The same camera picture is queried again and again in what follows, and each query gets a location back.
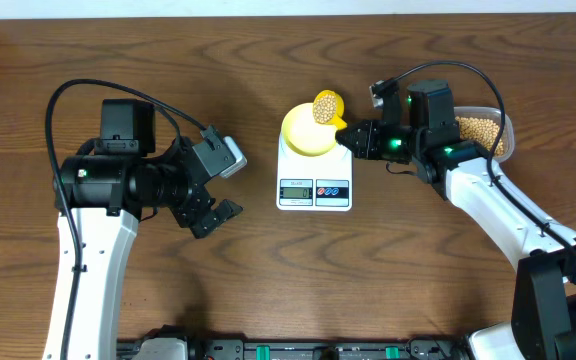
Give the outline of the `yellow measuring scoop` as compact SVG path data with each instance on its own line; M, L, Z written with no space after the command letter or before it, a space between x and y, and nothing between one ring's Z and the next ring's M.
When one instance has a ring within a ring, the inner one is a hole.
M323 125L334 125L337 130L343 130L347 123L342 119L345 104L342 97L332 91L323 90L314 99L312 114L314 120Z

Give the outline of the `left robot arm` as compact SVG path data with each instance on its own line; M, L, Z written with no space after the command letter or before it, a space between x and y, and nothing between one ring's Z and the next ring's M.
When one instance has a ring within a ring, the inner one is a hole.
M113 359L127 260L142 211L166 208L201 239L242 212L217 202L205 185L247 160L214 127L195 144L177 136L155 155L159 107L136 99L102 104L100 135L64 160L54 181L60 212L59 265L46 359Z

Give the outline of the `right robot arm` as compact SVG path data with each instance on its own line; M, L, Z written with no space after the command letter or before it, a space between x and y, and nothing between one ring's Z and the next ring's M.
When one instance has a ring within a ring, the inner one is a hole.
M460 135L448 84L395 79L370 92L379 120L337 133L358 159L415 166L415 175L468 214L516 271L509 322L468 336L473 359L576 359L576 231L551 219L503 173L493 150ZM409 122L402 124L402 109Z

